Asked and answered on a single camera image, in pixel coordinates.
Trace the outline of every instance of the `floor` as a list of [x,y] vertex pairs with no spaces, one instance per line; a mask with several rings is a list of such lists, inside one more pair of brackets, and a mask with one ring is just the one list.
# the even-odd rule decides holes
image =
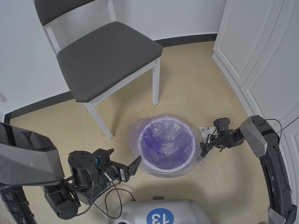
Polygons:
[[[115,137],[110,140],[81,103],[74,100],[53,105],[11,120],[11,125],[50,137],[59,150],[66,177],[70,176],[68,153],[93,152],[114,148],[111,159],[129,165],[133,156],[127,143],[129,127],[139,118],[159,114],[175,116],[197,133],[199,126],[213,126],[220,117],[229,117],[235,129],[247,115],[232,87],[212,59],[214,42],[185,44],[163,49],[161,57],[160,99],[152,105],[152,73],[148,71],[96,106],[96,110]],[[267,221],[268,193],[259,159],[243,145],[213,149],[205,166],[196,166],[188,174],[158,178],[141,170],[119,187],[131,191],[137,200],[193,199],[209,213],[215,224],[255,224]],[[105,223],[93,206],[80,217],[59,219],[48,206],[40,187],[24,187],[30,208],[38,223]],[[116,193],[108,198],[109,214],[119,206]],[[130,200],[121,193],[123,200]],[[103,207],[103,199],[97,203]],[[13,219],[0,204],[0,222]]]

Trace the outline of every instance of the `chair leg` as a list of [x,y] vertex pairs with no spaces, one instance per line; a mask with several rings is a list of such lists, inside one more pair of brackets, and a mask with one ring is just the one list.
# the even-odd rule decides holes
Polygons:
[[85,107],[89,110],[89,112],[92,114],[92,116],[95,118],[95,120],[98,122],[98,124],[101,126],[103,131],[108,135],[110,139],[112,139],[114,136],[108,129],[108,127],[105,125],[104,121],[102,118],[99,116],[98,112],[95,110],[95,107],[91,102],[89,103],[84,103]]
[[156,65],[152,69],[152,103],[157,105],[159,102],[159,83],[160,83],[160,57],[156,59]]

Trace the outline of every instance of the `gray chair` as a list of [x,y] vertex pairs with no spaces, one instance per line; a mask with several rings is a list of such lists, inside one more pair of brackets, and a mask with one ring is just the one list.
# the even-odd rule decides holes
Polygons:
[[150,69],[152,102],[157,105],[163,48],[140,32],[116,21],[112,0],[107,0],[111,22],[60,50],[50,22],[92,1],[34,0],[34,5],[72,95],[77,102],[85,104],[112,139],[112,133],[94,106]]

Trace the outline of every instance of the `black baseboard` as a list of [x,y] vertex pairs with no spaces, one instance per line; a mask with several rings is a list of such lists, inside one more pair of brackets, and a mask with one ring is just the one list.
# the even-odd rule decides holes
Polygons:
[[217,33],[186,35],[186,36],[178,36],[178,37],[156,40],[155,42],[159,43],[162,47],[171,47],[171,46],[196,43],[196,42],[211,42],[211,41],[215,41],[216,37],[217,37]]
[[[159,43],[162,47],[170,47],[175,45],[182,45],[195,42],[210,42],[216,40],[217,33],[214,34],[201,34],[201,35],[188,35],[188,36],[178,36],[171,37],[161,40],[156,40],[155,42]],[[55,95],[53,97],[43,99],[41,101],[35,102],[33,104],[27,105],[25,107],[14,110],[4,116],[4,123],[10,124],[10,119],[16,118],[23,114],[30,113],[51,105],[56,105],[61,102],[65,102],[73,99],[73,95],[70,91]]]

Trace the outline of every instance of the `logo on robot arm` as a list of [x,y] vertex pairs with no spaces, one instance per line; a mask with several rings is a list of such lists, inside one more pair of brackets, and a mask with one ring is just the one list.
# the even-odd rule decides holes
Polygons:
[[147,224],[173,224],[174,216],[171,211],[157,208],[147,215]]

